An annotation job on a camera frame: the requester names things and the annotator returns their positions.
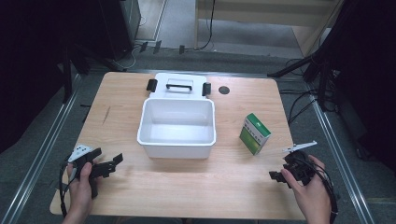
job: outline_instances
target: human hand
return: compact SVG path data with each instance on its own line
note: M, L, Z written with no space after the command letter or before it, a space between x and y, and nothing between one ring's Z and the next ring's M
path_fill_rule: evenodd
M92 210L92 191L89 182L92 165L90 162L84 164L81 169L80 177L74 179L70 185L70 208L63 224L84 223L85 218ZM73 165L67 165L67 174L70 176Z
M311 155L308 158L324 169L323 162ZM332 205L329 194L320 177L314 175L308 185L301 186L287 169L282 169L281 173L293 189L297 204L303 212L307 223L330 223Z

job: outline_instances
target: cardboard box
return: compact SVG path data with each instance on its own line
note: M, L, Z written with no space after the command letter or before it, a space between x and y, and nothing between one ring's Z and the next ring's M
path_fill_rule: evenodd
M239 138L253 155L257 155L262 150L270 136L271 132L253 113L247 115Z

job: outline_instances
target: white lid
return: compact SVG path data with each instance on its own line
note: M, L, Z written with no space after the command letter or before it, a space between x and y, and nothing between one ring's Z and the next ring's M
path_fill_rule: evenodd
M149 98L206 99L202 95L206 77L174 73L158 73L157 88Z

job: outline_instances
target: wooden table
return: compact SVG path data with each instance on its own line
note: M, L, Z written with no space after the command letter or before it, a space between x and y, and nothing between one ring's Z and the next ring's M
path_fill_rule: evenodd
M143 102L149 97L146 86L153 77L108 73L97 92L77 144L101 147L101 161L119 153L124 161L99 185L93 215L304 218L292 190L268 175L282 168L282 149L292 146L274 80L207 77L212 84L208 98L216 107L217 142L206 160L171 160L149 158L136 141ZM229 87L230 93L220 94L220 86ZM251 112L272 132L256 156L239 139ZM50 205L53 214L61 214L59 204L57 192Z

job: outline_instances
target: controller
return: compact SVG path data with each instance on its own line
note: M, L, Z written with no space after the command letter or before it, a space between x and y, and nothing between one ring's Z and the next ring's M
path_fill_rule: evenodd
M72 155L69 157L68 162L73 163L74 172L70 179L80 178L80 173L82 167L86 162L90 162L92 164L92 171L89 177L91 190L92 190L92 198L95 198L98 195L98 189L96 185L96 181L94 180L96 177L109 177L110 173L116 171L116 166L123 161L122 153L113 158L113 161L107 161L99 164L94 164L93 160L102 154L102 149L97 148L92 150L90 147L86 147L84 145L79 145L73 151Z
M307 165L313 164L313 162L309 160L308 155L301 150L292 151L284 160L286 164L283 164L283 167L289 170L297 181L301 180L303 185L307 185L316 173L315 170L311 168L314 167L314 165ZM277 182L288 183L280 172L270 171L269 174L271 179Z

